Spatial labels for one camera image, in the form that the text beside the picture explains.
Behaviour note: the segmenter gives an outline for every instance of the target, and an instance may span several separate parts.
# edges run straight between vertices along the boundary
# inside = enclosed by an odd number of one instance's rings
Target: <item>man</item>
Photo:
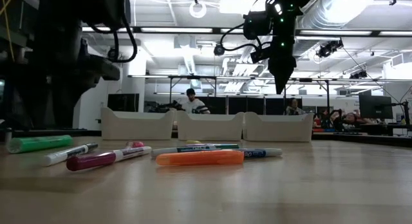
[[[286,115],[303,115],[305,112],[297,106],[297,99],[291,98],[290,105],[286,108]]]
[[[189,88],[186,90],[187,98],[189,99],[188,102],[182,104],[182,109],[186,111],[186,113],[191,114],[194,110],[197,110],[201,114],[210,114],[211,112],[207,109],[205,104],[195,97],[196,93],[194,89]]]

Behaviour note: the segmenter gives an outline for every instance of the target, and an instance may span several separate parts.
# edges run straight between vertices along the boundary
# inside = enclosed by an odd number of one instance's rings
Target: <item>camera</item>
[[[214,47],[213,53],[216,56],[222,56],[223,54],[225,54],[225,50],[223,49],[223,46],[221,44],[216,44],[216,47]]]

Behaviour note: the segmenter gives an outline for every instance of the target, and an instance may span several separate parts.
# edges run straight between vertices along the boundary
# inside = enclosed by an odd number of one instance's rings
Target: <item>blue marker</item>
[[[233,149],[235,151],[243,151],[245,158],[262,158],[281,156],[282,149]]]

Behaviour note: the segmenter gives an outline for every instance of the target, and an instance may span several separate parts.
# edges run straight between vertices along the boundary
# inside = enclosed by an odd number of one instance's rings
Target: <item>white shirt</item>
[[[196,109],[198,106],[204,106],[205,104],[200,101],[199,99],[195,98],[192,102],[187,101],[186,103],[182,104],[182,108],[186,110],[186,113],[191,114],[193,109]]]

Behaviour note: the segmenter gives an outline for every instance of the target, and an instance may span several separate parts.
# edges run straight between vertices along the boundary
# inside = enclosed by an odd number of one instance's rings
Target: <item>green marker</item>
[[[7,150],[9,153],[26,153],[30,151],[51,149],[54,147],[65,147],[72,144],[73,139],[70,135],[13,138],[8,143]]]

